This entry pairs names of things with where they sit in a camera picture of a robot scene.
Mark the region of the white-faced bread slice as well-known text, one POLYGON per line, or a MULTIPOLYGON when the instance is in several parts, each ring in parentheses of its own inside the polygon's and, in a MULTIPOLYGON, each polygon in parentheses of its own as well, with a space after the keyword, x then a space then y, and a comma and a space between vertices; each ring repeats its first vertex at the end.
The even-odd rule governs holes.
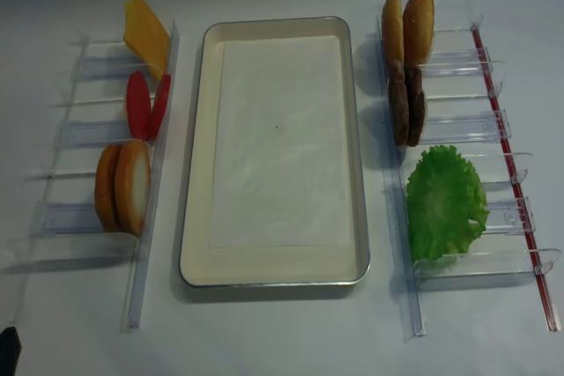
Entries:
POLYGON ((151 168, 147 145, 131 140, 120 150, 115 169, 115 204, 125 232, 140 236, 145 206, 151 186, 151 168))

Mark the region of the right red tomato slice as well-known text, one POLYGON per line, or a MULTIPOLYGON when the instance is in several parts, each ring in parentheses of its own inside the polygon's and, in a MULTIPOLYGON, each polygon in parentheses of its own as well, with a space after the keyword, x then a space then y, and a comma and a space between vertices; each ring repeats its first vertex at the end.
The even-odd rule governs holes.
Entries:
POLYGON ((147 139, 149 141, 155 140, 159 134, 160 126, 167 111, 170 86, 171 76, 167 73, 164 73, 155 94, 155 99, 152 105, 152 114, 148 123, 147 139))

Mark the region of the red tomato slice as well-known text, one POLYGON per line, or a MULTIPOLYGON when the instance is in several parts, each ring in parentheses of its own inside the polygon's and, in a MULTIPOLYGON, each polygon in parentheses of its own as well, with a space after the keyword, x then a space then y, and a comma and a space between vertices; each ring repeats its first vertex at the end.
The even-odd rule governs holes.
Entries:
POLYGON ((145 75, 140 70, 133 72, 129 77, 125 106, 131 135, 147 141, 151 102, 145 75))
POLYGON ((148 123, 147 139, 149 141, 155 140, 159 134, 160 126, 167 111, 170 86, 171 76, 167 73, 164 73, 155 94, 155 99, 152 105, 152 114, 148 123))

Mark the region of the right brown meat patty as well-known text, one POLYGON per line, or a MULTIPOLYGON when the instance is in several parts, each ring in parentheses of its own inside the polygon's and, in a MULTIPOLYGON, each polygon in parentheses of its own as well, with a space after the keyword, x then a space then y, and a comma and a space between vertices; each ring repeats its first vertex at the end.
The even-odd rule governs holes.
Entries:
POLYGON ((426 100, 422 86, 420 67, 409 65, 404 67, 405 85, 407 89, 409 107, 409 133, 407 145, 414 147, 419 144, 426 119, 426 100))

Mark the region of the brown meat patty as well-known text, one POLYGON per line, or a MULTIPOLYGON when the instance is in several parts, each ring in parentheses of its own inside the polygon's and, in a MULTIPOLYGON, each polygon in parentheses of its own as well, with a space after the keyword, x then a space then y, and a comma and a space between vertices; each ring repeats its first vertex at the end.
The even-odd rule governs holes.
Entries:
POLYGON ((388 94, 393 115, 395 143, 406 145, 409 134, 409 105, 405 85, 404 66, 399 61, 388 64, 388 94))
POLYGON ((420 67, 409 65, 404 67, 405 85, 407 89, 409 107, 409 133, 407 145, 414 147, 419 144, 426 119, 426 100, 422 86, 420 67))

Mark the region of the left brown meat patty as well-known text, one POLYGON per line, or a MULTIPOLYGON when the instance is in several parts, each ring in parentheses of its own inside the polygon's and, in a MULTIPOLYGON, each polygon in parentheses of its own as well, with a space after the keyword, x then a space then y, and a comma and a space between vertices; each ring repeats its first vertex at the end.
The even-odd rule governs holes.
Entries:
POLYGON ((399 61, 388 64, 388 94, 393 115, 395 143, 406 145, 409 134, 409 105, 405 85, 404 66, 399 61))

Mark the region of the left red tomato slice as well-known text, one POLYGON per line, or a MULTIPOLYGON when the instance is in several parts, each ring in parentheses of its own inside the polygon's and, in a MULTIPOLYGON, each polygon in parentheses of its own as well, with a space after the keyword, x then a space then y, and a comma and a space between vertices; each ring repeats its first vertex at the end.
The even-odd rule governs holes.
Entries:
POLYGON ((125 106, 131 135, 147 141, 151 102, 145 75, 140 70, 133 72, 129 77, 125 106))

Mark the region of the green lettuce leaf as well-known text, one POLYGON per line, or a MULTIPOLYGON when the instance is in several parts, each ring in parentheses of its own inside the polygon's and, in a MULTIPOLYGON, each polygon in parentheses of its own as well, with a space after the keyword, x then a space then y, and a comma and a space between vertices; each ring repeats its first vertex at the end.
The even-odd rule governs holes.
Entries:
POLYGON ((486 192, 471 161, 453 145, 421 154, 406 185, 413 262, 466 254, 486 230, 486 192))

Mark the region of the left brown bread slice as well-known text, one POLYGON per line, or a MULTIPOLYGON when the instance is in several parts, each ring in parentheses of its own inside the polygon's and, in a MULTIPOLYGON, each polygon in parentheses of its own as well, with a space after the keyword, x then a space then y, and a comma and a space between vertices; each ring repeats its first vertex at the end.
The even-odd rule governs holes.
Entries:
POLYGON ((115 170, 122 146, 111 144, 100 155, 97 165, 94 207, 105 232, 120 230, 115 205, 115 170))

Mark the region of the yellow cheese slice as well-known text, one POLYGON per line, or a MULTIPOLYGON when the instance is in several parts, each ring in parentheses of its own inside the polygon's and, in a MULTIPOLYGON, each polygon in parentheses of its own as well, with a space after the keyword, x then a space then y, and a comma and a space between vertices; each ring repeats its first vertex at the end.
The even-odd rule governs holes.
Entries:
POLYGON ((125 2, 123 41, 160 81, 167 70, 170 36, 145 0, 125 2))

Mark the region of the white paper liner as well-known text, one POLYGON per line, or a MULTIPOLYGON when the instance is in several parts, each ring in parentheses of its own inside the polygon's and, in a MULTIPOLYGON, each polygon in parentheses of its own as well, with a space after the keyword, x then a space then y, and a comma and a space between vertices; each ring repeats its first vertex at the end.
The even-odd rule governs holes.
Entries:
POLYGON ((333 36, 226 44, 214 247, 343 244, 350 234, 344 101, 333 36))

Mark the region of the cream metal tray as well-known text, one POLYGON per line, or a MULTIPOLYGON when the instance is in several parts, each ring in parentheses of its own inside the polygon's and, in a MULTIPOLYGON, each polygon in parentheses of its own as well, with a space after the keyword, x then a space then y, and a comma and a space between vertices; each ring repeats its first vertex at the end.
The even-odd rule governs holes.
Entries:
POLYGON ((196 288, 347 286, 369 268, 350 30, 205 33, 179 270, 196 288))

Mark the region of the left bun half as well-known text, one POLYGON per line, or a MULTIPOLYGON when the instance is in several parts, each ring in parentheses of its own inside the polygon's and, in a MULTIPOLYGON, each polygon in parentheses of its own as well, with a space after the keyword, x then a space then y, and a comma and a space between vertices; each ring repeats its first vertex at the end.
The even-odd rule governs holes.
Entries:
POLYGON ((382 9, 382 46, 390 79, 404 85, 404 28, 401 0, 386 0, 382 9))

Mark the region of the bun half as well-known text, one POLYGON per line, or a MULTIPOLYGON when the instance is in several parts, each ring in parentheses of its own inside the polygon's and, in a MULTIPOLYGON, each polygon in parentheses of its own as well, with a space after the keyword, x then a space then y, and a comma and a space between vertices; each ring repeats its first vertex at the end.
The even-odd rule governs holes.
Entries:
POLYGON ((408 0, 403 27, 404 64, 426 63, 434 37, 434 0, 408 0))
POLYGON ((382 46, 390 79, 404 85, 404 28, 401 0, 386 0, 382 9, 382 46))

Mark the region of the right clear acrylic rack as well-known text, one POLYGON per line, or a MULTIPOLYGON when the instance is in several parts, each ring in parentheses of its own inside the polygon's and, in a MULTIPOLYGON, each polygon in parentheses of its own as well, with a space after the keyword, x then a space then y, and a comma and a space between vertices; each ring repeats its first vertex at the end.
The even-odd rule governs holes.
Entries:
POLYGON ((481 40, 482 17, 461 21, 438 33, 442 49, 421 69, 424 91, 432 101, 451 108, 449 115, 429 117, 416 149, 381 146, 383 179, 394 249, 397 290, 406 339, 426 334, 422 308, 425 291, 460 291, 509 287, 535 282, 550 331, 562 329, 546 274, 560 259, 557 248, 541 248, 522 184, 530 155, 514 152, 505 111, 499 106, 506 64, 494 61, 481 40), (424 154, 455 148, 471 167, 486 195, 486 228, 463 253, 435 260, 411 257, 407 185, 424 154))

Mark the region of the clear acrylic rack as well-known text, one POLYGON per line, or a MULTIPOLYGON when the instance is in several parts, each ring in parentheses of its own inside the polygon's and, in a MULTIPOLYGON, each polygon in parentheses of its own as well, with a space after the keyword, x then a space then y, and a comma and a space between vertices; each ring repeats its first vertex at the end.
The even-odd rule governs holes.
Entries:
POLYGON ((432 101, 451 108, 449 115, 429 117, 416 149, 381 146, 383 179, 394 249, 397 290, 406 339, 426 334, 422 308, 425 291, 460 291, 509 287, 535 282, 550 331, 562 329, 546 274, 560 259, 557 248, 541 248, 522 184, 530 155, 514 152, 505 111, 499 106, 506 64, 494 61, 481 40, 482 17, 461 21, 438 33, 442 49, 421 69, 424 91, 432 101), (455 148, 471 167, 486 195, 486 228, 463 253, 435 260, 411 257, 407 185, 424 154, 455 148))
POLYGON ((77 45, 69 85, 54 106, 59 114, 54 135, 41 146, 39 163, 26 177, 42 189, 29 230, 1 242, 3 328, 19 319, 32 272, 112 265, 126 265, 129 271, 122 326, 131 330, 140 324, 168 124, 162 123, 148 144, 152 181, 141 235, 104 232, 94 210, 96 167, 106 147, 131 139, 121 110, 128 77, 150 72, 122 41, 83 36, 77 45))

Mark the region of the right bun half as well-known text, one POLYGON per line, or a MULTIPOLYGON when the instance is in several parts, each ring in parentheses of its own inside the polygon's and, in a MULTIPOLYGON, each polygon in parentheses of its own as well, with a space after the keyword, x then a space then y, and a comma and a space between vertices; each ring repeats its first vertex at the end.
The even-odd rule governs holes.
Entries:
POLYGON ((434 0, 408 0, 403 27, 404 64, 426 63, 434 37, 434 0))

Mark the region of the left clear acrylic rack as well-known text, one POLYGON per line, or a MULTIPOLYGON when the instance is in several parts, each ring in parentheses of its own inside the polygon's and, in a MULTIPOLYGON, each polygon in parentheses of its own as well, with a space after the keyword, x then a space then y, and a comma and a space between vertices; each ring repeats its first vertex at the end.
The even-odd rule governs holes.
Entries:
POLYGON ((104 232, 94 210, 96 167, 106 147, 131 139, 121 110, 128 77, 150 72, 122 41, 83 36, 77 45, 69 85, 54 106, 59 114, 54 135, 41 146, 39 163, 26 177, 42 189, 29 230, 1 242, 3 328, 19 319, 32 272, 112 265, 126 265, 129 271, 122 326, 131 330, 140 324, 168 124, 162 123, 148 144, 152 181, 141 235, 104 232))

